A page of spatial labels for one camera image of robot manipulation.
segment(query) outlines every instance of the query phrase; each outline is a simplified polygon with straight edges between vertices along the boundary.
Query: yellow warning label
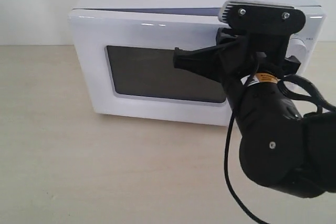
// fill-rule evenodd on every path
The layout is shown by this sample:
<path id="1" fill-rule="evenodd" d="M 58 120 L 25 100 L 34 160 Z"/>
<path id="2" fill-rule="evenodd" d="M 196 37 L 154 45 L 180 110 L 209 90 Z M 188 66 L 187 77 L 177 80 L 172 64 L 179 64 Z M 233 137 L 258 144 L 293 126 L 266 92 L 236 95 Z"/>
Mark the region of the yellow warning label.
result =
<path id="1" fill-rule="evenodd" d="M 260 82 L 278 83 L 278 79 L 269 73 L 257 73 L 256 77 Z"/>

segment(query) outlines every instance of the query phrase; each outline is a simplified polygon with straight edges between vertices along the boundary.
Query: dark glass window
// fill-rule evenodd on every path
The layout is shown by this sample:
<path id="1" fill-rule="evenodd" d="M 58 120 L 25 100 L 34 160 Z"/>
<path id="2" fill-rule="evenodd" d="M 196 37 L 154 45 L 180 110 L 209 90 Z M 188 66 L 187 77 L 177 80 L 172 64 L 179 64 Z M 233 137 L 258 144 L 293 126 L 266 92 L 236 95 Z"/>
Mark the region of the dark glass window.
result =
<path id="1" fill-rule="evenodd" d="M 118 94 L 222 103 L 225 94 L 215 81 L 174 69 L 173 50 L 107 46 Z"/>

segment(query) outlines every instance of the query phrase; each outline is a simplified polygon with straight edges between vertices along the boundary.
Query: beige table surface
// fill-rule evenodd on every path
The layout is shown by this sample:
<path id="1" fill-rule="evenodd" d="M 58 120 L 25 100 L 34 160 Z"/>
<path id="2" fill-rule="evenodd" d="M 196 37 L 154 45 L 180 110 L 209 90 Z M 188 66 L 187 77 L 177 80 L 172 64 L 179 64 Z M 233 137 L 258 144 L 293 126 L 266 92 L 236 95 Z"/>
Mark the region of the beige table surface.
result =
<path id="1" fill-rule="evenodd" d="M 336 103 L 336 43 L 306 72 Z M 95 114 L 72 46 L 0 47 L 0 223 L 253 223 L 223 176 L 225 127 Z M 312 106 L 300 104 L 303 111 Z M 336 195 L 302 200 L 230 174 L 271 223 L 336 223 Z"/>

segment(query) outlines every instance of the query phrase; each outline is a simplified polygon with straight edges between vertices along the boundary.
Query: microwave oven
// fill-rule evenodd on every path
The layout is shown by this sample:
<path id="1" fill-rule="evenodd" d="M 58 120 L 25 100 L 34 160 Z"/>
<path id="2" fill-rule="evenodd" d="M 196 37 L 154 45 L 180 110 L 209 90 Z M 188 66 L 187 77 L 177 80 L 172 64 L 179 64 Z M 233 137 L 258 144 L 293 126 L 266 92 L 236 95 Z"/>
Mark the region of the microwave oven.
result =
<path id="1" fill-rule="evenodd" d="M 174 69 L 174 48 L 216 44 L 227 0 L 79 0 L 69 24 L 94 110 L 101 114 L 227 125 L 231 110 L 222 86 Z M 315 0 L 249 0 L 294 6 L 306 15 L 287 56 L 309 64 L 325 19 Z"/>

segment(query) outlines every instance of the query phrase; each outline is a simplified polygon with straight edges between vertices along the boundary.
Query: white wall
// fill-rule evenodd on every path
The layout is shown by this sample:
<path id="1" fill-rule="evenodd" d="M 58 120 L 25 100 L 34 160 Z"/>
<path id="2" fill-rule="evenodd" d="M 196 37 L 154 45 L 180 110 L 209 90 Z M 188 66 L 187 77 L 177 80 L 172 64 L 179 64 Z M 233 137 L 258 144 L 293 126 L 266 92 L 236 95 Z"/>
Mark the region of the white wall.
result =
<path id="1" fill-rule="evenodd" d="M 336 40 L 336 0 L 318 0 L 328 13 L 320 40 Z M 0 45 L 72 44 L 67 13 L 76 0 L 0 0 Z"/>

